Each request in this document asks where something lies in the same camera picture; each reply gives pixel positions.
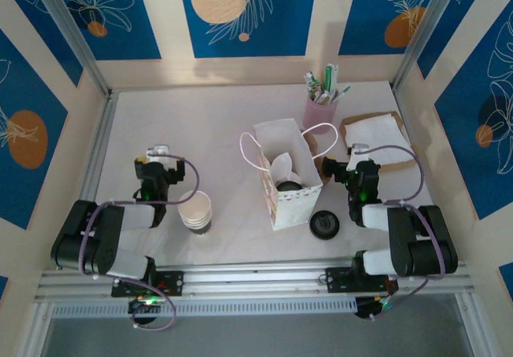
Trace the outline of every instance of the paper bag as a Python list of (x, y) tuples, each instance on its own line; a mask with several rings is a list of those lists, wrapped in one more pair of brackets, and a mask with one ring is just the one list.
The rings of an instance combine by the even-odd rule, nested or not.
[[(335, 141), (325, 152), (312, 157), (303, 135), (324, 125), (329, 125), (335, 131)], [(337, 143), (337, 129), (332, 124), (322, 123), (301, 134), (294, 119), (260, 123), (253, 128), (255, 136), (247, 132), (240, 136), (240, 152), (248, 163), (258, 169), (273, 229), (279, 230), (308, 222), (322, 187), (313, 159), (325, 155)], [(248, 160), (244, 154), (242, 147), (244, 136), (250, 136), (258, 146), (257, 164)], [(271, 179), (270, 164), (284, 152), (288, 152), (291, 156), (293, 171), (301, 178), (303, 186), (301, 190), (278, 191)]]

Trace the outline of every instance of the stack of paper cups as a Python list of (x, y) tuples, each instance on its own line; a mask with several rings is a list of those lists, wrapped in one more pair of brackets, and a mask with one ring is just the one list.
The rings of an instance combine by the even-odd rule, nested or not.
[[(185, 193), (180, 200), (186, 199), (191, 193), (192, 191)], [(190, 200), (178, 205), (178, 213), (184, 225), (194, 234), (203, 234), (210, 229), (212, 203), (207, 194), (197, 191)]]

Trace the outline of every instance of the purple cable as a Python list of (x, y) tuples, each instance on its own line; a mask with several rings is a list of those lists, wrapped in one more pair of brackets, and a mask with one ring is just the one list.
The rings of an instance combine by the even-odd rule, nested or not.
[[(95, 223), (96, 218), (98, 217), (99, 213), (103, 209), (105, 209), (107, 206), (111, 206), (111, 205), (115, 205), (115, 206), (123, 206), (123, 205), (180, 205), (182, 203), (189, 201), (192, 197), (194, 197), (194, 194), (196, 194), (196, 192), (198, 191), (198, 188), (200, 187), (200, 174), (198, 173), (198, 170), (196, 169), (194, 164), (192, 164), (189, 160), (187, 160), (181, 156), (176, 156), (176, 155), (151, 154), (150, 156), (173, 158), (173, 159), (177, 159), (177, 160), (183, 160), (185, 163), (187, 163), (192, 168), (192, 171), (194, 171), (194, 173), (196, 174), (196, 186), (194, 186), (194, 189), (192, 190), (191, 195), (189, 195), (187, 198), (185, 198), (181, 201), (108, 201), (108, 202), (103, 202), (92, 213), (91, 218), (89, 218), (89, 222), (87, 223), (87, 226), (83, 233), (82, 243), (80, 244), (80, 250), (79, 250), (79, 272), (82, 275), (89, 275), (83, 267), (84, 255), (86, 252), (87, 240), (89, 239), (89, 233), (91, 232), (93, 224)], [(172, 300), (165, 293), (163, 293), (162, 291), (158, 290), (157, 288), (151, 286), (150, 284), (148, 284), (146, 282), (138, 281), (138, 280), (132, 279), (132, 278), (120, 278), (118, 276), (110, 275), (110, 274), (106, 274), (106, 275), (108, 277), (119, 279), (120, 281), (123, 281), (126, 283), (131, 283), (133, 285), (142, 286), (146, 289), (149, 289), (149, 290), (153, 291), (154, 293), (158, 294), (159, 296), (163, 297), (173, 308), (173, 317), (172, 317), (171, 321), (162, 327), (142, 327), (142, 326), (140, 326), (135, 321), (135, 312), (134, 312), (131, 316), (131, 321), (134, 323), (134, 327), (136, 327), (138, 329), (142, 329), (144, 331), (163, 331), (164, 329), (168, 329), (169, 327), (171, 327), (173, 325), (173, 323), (175, 322), (175, 318), (176, 318), (176, 307), (173, 304)]]
[[(407, 197), (404, 199), (394, 199), (394, 200), (386, 201), (383, 204), (388, 205), (388, 206), (406, 207), (408, 210), (411, 210), (414, 212), (414, 214), (417, 216), (417, 218), (420, 220), (420, 222), (426, 229), (427, 233), (429, 234), (430, 239), (433, 242), (434, 252), (436, 253), (438, 263), (440, 264), (440, 274), (435, 275), (435, 276), (426, 277), (426, 279), (424, 280), (423, 283), (420, 284), (420, 286), (418, 286), (417, 288), (412, 290), (406, 296), (401, 297), (398, 301), (396, 301), (396, 303), (394, 303), (392, 305), (392, 306), (398, 306), (398, 305), (401, 305), (403, 302), (405, 302), (407, 298), (411, 297), (412, 295), (414, 295), (414, 294), (418, 293), (420, 290), (422, 290), (430, 280), (439, 280), (439, 279), (444, 278), (446, 276), (446, 265), (445, 265), (445, 262), (443, 261), (442, 249), (440, 249), (440, 245), (438, 244), (436, 236), (434, 235), (434, 232), (433, 232), (431, 226), (429, 225), (429, 223), (427, 222), (427, 220), (425, 219), (425, 217), (420, 213), (420, 211), (418, 211), (418, 209), (416, 207), (414, 207), (413, 205), (404, 203), (405, 201), (411, 201), (412, 199), (414, 199), (418, 194), (420, 194), (420, 192), (422, 191), (422, 187), (424, 187), (424, 168), (422, 167), (422, 163), (421, 163), (420, 159), (418, 158), (418, 156), (415, 155), (414, 152), (412, 152), (404, 147), (397, 146), (395, 144), (387, 144), (384, 146), (371, 148), (370, 150), (367, 150), (367, 151), (355, 152), (355, 154), (356, 155), (365, 155), (365, 154), (370, 154), (371, 152), (383, 150), (386, 148), (396, 148), (398, 150), (408, 152), (415, 159), (415, 162), (417, 162), (418, 170), (420, 171), (420, 184), (418, 186), (417, 191), (411, 197)], [(388, 310), (389, 309), (383, 310), (382, 312), (371, 317), (371, 319), (374, 321), (375, 318), (377, 318), (381, 315), (384, 315)]]

